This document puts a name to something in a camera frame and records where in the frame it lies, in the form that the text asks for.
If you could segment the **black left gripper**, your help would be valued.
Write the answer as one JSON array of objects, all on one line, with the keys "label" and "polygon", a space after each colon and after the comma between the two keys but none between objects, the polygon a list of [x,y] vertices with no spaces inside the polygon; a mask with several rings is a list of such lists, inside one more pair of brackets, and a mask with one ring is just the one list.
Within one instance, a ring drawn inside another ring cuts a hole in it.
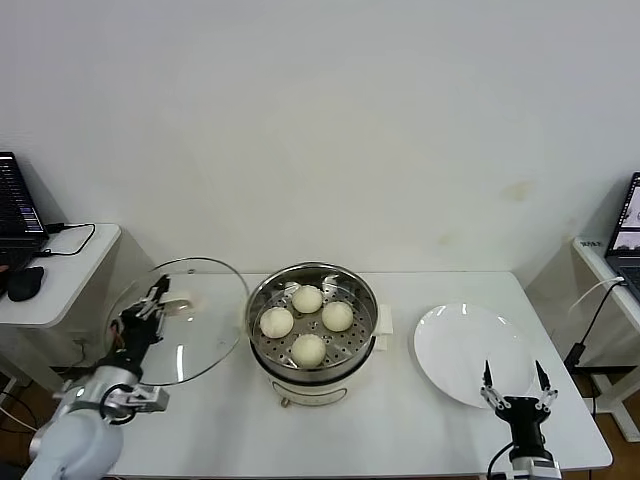
[{"label": "black left gripper", "polygon": [[123,369],[140,369],[144,357],[153,344],[161,340],[158,333],[163,319],[162,298],[170,288],[170,277],[162,275],[148,290],[145,298],[124,310],[111,321],[112,346],[106,364]]}]

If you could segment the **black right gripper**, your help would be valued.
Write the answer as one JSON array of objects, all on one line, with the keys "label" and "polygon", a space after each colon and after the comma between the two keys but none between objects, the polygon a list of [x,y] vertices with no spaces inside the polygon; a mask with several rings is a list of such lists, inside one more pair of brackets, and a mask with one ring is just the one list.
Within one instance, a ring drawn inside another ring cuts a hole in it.
[{"label": "black right gripper", "polygon": [[550,416],[550,406],[557,398],[546,371],[538,360],[536,373],[541,389],[539,399],[533,397],[505,398],[494,388],[489,361],[485,361],[480,394],[496,415],[509,425],[512,444],[516,449],[542,449],[541,424]]}]

